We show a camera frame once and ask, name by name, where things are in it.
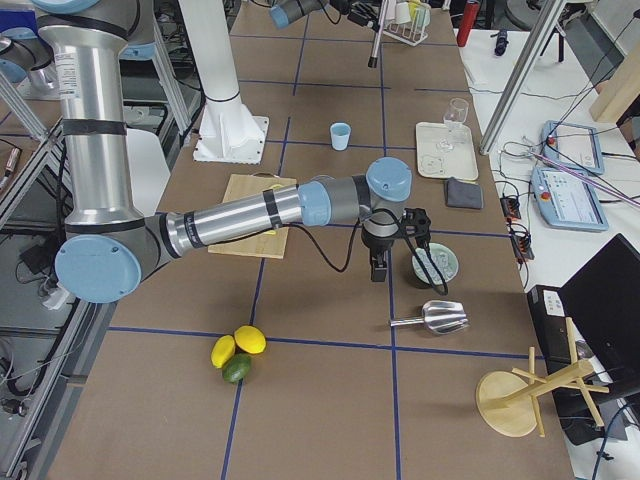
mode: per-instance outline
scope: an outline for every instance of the lime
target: lime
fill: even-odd
[[[222,369],[222,378],[229,383],[238,383],[251,370],[251,356],[236,353]]]
[[[233,334],[238,346],[247,353],[262,353],[267,347],[264,333],[251,325],[244,325]]]
[[[216,368],[222,368],[236,352],[236,341],[231,335],[220,337],[211,350],[211,363]]]

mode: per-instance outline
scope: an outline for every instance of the label on robot arm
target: label on robot arm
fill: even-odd
[[[78,83],[78,59],[75,53],[58,53],[55,56],[60,99],[70,100],[82,97]]]
[[[564,307],[562,306],[562,300],[560,300],[558,292],[543,290],[542,294],[544,296],[544,306],[547,310],[547,315],[564,317]]]

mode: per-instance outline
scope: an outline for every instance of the black screen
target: black screen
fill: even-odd
[[[640,378],[640,254],[627,239],[612,238],[559,295],[614,383]],[[626,398],[640,402],[640,394]]]

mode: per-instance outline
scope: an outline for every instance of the drinking glass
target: drinking glass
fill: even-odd
[[[444,124],[448,129],[447,136],[436,144],[438,150],[443,152],[450,152],[453,150],[453,135],[455,130],[459,129],[462,124],[466,122],[468,113],[469,102],[463,98],[451,99],[449,107],[447,107],[447,111],[442,117]]]

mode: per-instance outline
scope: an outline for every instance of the silver scoop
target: silver scoop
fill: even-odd
[[[419,323],[423,323],[436,335],[446,335],[468,327],[469,319],[460,302],[431,300],[423,305],[421,317],[398,318],[391,320],[389,325],[399,327]]]

